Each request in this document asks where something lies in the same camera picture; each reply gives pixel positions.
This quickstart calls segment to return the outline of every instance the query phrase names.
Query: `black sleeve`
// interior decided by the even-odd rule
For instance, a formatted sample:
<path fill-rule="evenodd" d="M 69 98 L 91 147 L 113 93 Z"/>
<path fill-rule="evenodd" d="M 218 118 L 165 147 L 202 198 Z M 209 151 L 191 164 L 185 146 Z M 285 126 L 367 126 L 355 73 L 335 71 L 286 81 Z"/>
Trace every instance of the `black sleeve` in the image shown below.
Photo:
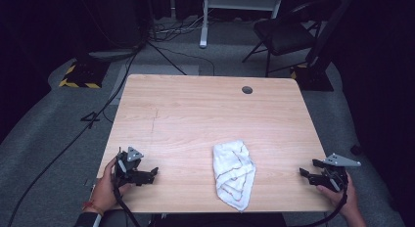
<path fill-rule="evenodd" d="M 76 220 L 74 227 L 96 227 L 99 226 L 101 215 L 95 212 L 83 212 Z"/>

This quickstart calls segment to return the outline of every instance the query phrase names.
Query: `wooden table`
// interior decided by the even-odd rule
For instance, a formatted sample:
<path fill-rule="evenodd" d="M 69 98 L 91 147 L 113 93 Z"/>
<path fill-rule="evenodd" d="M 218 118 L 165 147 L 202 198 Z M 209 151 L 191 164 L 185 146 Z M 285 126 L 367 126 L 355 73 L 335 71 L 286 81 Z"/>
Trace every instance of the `wooden table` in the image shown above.
<path fill-rule="evenodd" d="M 245 211 L 331 209 L 299 173 L 318 173 L 311 160 L 326 156 L 292 79 L 130 75 L 98 177 L 133 146 L 144 154 L 139 170 L 160 168 L 153 185 L 123 197 L 133 212 L 235 212 L 216 194 L 212 148 L 238 139 L 256 164 Z"/>

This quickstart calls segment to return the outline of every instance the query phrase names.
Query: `person's left hand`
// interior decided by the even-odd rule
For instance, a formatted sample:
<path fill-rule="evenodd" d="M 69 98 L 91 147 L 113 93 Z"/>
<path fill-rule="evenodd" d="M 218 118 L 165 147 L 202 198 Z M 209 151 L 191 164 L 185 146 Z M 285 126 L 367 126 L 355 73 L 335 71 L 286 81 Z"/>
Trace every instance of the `person's left hand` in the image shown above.
<path fill-rule="evenodd" d="M 116 199 L 113 193 L 113 175 L 112 170 L 116 163 L 116 158 L 113 158 L 105 167 L 104 175 L 100 178 L 95 185 L 94 191 L 92 192 L 90 202 L 94 206 L 102 210 L 103 212 L 111 209 L 116 204 Z M 124 195 L 134 184 L 125 184 L 119 187 L 119 192 L 121 195 Z M 98 211 L 92 207 L 87 207 L 83 211 L 86 212 L 97 212 Z"/>

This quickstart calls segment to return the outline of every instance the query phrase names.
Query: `white towel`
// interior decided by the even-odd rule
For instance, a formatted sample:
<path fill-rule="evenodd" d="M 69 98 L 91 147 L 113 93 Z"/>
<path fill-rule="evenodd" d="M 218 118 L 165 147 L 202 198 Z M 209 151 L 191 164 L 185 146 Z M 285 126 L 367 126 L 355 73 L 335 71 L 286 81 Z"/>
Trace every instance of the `white towel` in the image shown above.
<path fill-rule="evenodd" d="M 255 177 L 255 164 L 241 140 L 213 147 L 213 170 L 217 195 L 243 211 L 248 207 Z"/>

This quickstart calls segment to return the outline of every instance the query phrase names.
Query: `person's right hand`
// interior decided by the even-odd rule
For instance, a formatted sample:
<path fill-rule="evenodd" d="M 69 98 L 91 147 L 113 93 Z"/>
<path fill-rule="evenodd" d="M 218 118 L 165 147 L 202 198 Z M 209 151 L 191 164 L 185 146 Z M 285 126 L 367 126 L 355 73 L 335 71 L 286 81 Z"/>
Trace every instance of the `person's right hand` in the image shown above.
<path fill-rule="evenodd" d="M 357 205 L 356 189 L 354 188 L 353 181 L 349 174 L 347 174 L 348 185 L 347 185 L 347 201 L 346 204 L 340 210 L 340 214 L 345 217 L 347 225 L 349 227 L 354 226 L 366 226 L 365 221 L 360 213 Z M 335 193 L 324 186 L 317 186 L 317 190 L 327 197 L 334 207 L 339 205 L 342 199 L 343 192 Z"/>

